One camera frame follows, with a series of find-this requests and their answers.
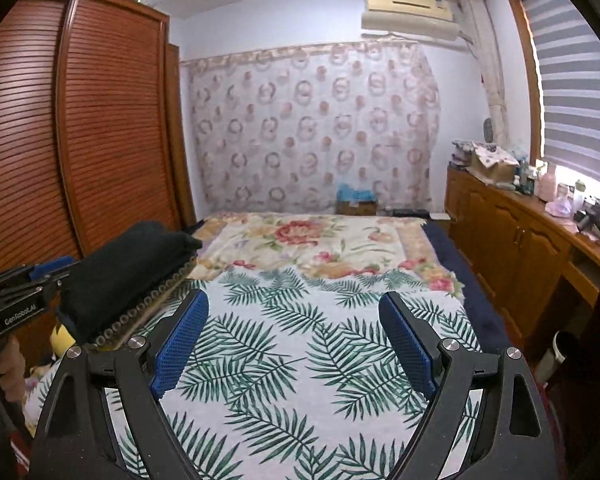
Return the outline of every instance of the navy blue bed edge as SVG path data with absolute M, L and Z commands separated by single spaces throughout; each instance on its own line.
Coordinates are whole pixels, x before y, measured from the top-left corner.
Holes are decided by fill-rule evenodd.
M 499 353 L 511 346 L 504 322 L 484 295 L 478 280 L 442 227 L 433 222 L 423 225 L 436 256 L 445 269 L 456 274 L 464 284 L 464 309 L 474 327 L 475 335 L 483 352 Z

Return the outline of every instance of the metal screw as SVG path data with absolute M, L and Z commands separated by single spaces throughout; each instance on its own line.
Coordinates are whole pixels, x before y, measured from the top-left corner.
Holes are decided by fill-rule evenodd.
M 512 359 L 520 359 L 522 357 L 522 352 L 517 348 L 510 346 L 507 348 L 507 355 Z
M 144 346 L 144 343 L 146 343 L 146 338 L 144 336 L 135 335 L 129 340 L 127 344 L 129 345 L 129 348 L 137 349 L 142 348 Z
M 460 343 L 455 339 L 447 338 L 442 342 L 442 346 L 449 352 L 455 352 L 460 348 Z
M 66 351 L 66 356 L 69 359 L 75 359 L 78 357 L 78 355 L 80 355 L 82 353 L 82 348 L 80 348 L 79 346 L 72 346 L 71 348 L 69 348 Z

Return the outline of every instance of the bed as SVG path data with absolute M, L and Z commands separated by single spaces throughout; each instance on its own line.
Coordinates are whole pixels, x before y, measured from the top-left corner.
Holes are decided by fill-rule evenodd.
M 143 326 L 192 288 L 210 316 L 180 382 L 161 401 L 203 478 L 384 479 L 426 408 L 378 322 L 396 290 L 467 348 L 508 346 L 504 326 L 451 241 L 419 219 L 224 214 L 196 231 L 196 267 Z M 24 405 L 34 431 L 57 364 Z M 107 402 L 126 467 L 147 476 L 120 397 Z M 441 478 L 474 430 L 472 392 Z

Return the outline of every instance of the patterned curtain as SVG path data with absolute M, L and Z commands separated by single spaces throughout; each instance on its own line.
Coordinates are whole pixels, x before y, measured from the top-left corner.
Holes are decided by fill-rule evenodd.
M 429 208 L 440 95 L 407 41 L 330 44 L 190 64 L 212 212 L 332 212 L 338 184 L 381 206 Z

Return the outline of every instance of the yellow object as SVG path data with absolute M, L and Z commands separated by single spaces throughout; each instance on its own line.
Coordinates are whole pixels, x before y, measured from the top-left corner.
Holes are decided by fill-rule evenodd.
M 58 357 L 62 357 L 70 347 L 75 345 L 75 339 L 69 334 L 64 325 L 56 325 L 54 327 L 49 336 L 49 342 L 51 343 L 51 348 L 54 350 L 54 354 Z

